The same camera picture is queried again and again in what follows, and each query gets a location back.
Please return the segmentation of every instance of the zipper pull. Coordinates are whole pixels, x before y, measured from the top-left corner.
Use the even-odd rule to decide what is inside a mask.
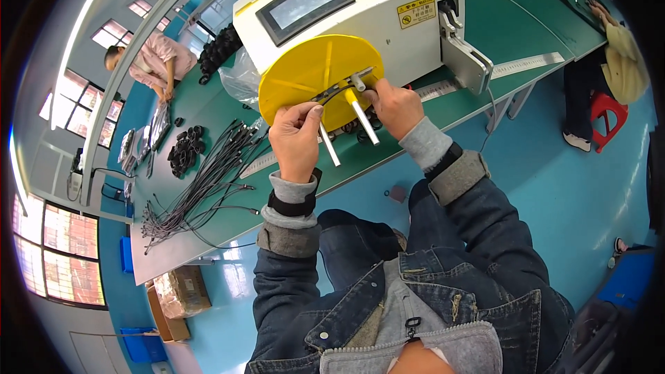
[[[409,340],[407,342],[413,342],[417,340],[418,338],[414,338],[416,335],[416,326],[420,325],[420,316],[416,316],[415,318],[409,318],[406,320],[406,323],[404,324],[404,327],[406,327],[406,335],[409,336]]]

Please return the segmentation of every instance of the plastic stool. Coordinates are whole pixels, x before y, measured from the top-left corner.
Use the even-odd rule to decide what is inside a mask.
[[[617,116],[617,124],[610,129],[610,120],[607,117],[607,112],[613,112]],[[612,140],[612,137],[617,134],[619,129],[626,123],[628,119],[628,106],[619,104],[619,102],[607,94],[595,91],[591,97],[591,121],[599,119],[603,116],[605,118],[605,131],[606,135],[601,135],[596,129],[593,131],[593,141],[598,143],[597,153],[603,151],[603,147]]]

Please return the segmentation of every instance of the pink jacket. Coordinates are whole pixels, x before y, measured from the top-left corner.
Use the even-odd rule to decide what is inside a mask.
[[[143,57],[145,64],[150,67],[152,72],[147,73],[132,62],[129,67],[129,75],[148,87],[159,86],[164,89],[168,81],[165,64],[168,60],[176,59],[174,79],[182,80],[185,74],[196,65],[197,59],[196,54],[186,46],[158,32],[154,32],[148,37],[141,47],[139,55]]]

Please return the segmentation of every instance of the black wristband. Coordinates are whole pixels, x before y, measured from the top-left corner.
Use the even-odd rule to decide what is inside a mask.
[[[441,160],[436,164],[436,166],[430,170],[429,172],[425,173],[425,178],[427,179],[428,182],[431,182],[441,174],[444,170],[446,170],[451,164],[453,164],[455,161],[457,161],[462,154],[461,147],[453,142],[453,144],[448,148],[448,150],[445,152],[444,157],[441,158]]]
[[[312,193],[305,195],[304,202],[299,204],[285,203],[275,195],[275,190],[273,189],[273,191],[268,196],[268,206],[283,216],[310,215],[312,212],[314,212],[314,208],[317,205],[317,190],[319,189],[319,184],[321,182],[321,170],[314,168],[312,175],[314,175],[314,177],[317,179],[317,186],[314,188]]]

